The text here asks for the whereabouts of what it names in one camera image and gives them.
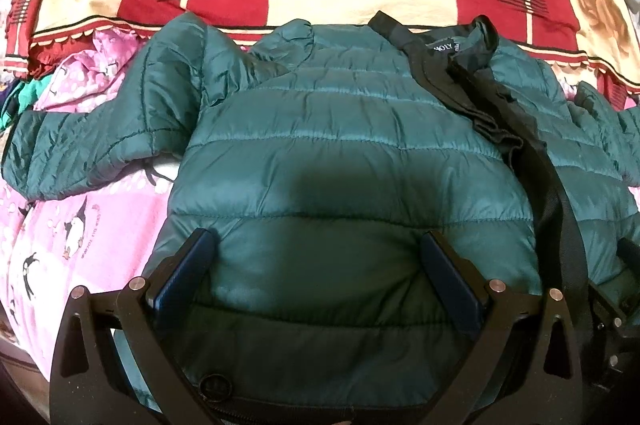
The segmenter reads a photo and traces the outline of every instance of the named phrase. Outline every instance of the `black round button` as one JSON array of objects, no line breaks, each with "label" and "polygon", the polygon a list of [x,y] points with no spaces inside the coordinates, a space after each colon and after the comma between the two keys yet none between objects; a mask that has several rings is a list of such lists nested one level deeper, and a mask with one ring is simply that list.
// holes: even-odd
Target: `black round button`
[{"label": "black round button", "polygon": [[231,398],[233,386],[222,375],[208,375],[200,382],[200,394],[208,401],[220,403]]}]

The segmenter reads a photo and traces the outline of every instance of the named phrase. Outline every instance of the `silver screw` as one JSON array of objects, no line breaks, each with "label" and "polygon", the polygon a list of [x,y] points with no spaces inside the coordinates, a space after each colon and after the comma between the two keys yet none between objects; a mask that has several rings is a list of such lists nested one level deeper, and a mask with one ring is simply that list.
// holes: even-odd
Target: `silver screw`
[{"label": "silver screw", "polygon": [[146,281],[144,277],[133,277],[129,281],[129,288],[131,288],[133,291],[142,290],[142,288],[145,287],[145,283]]},{"label": "silver screw", "polygon": [[502,293],[507,289],[507,284],[502,282],[500,279],[491,279],[489,281],[489,287],[496,293]]},{"label": "silver screw", "polygon": [[551,288],[549,290],[549,296],[556,301],[561,301],[562,297],[564,297],[564,295],[562,295],[562,292],[558,288]]},{"label": "silver screw", "polygon": [[71,290],[72,299],[79,299],[82,295],[84,295],[84,286],[76,286]]}]

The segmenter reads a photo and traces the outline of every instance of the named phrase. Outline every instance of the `green puffer jacket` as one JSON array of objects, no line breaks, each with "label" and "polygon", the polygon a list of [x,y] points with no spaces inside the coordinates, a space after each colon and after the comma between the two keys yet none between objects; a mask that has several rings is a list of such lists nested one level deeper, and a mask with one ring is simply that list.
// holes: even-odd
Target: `green puffer jacket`
[{"label": "green puffer jacket", "polygon": [[[635,294],[616,243],[640,243],[627,188],[640,185],[640,109],[615,113],[585,84],[567,102],[551,69],[508,40],[491,67],[538,122],[590,278],[616,302]],[[145,272],[195,228],[219,233],[220,257],[168,346],[194,383],[230,378],[232,400],[424,404],[468,347],[418,261],[429,229],[485,278],[541,290],[530,205],[497,148],[367,26],[294,20],[242,53],[185,14],[142,50],[115,100],[24,113],[2,172],[30,200],[60,199],[163,153],[182,163]]]}]

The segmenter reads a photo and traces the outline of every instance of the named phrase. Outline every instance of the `brown rose print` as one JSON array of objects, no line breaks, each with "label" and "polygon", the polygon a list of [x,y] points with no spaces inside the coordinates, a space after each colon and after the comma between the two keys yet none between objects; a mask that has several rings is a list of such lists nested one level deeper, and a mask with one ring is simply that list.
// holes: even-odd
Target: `brown rose print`
[{"label": "brown rose print", "polygon": [[578,0],[580,9],[593,31],[603,37],[613,38],[623,56],[631,49],[631,36],[620,8],[613,0]]}]

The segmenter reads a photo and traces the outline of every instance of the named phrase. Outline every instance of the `pink bedsheet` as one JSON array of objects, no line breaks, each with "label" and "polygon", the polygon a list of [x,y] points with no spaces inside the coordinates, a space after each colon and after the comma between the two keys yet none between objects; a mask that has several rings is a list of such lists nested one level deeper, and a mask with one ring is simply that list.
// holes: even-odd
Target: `pink bedsheet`
[{"label": "pink bedsheet", "polygon": [[[116,95],[142,43],[109,29],[94,34],[94,45],[56,69],[34,108],[88,112]],[[121,289],[140,274],[177,169],[174,158],[159,157],[100,190],[31,205],[0,180],[0,301],[45,378],[69,292],[78,284],[93,293]]]}]

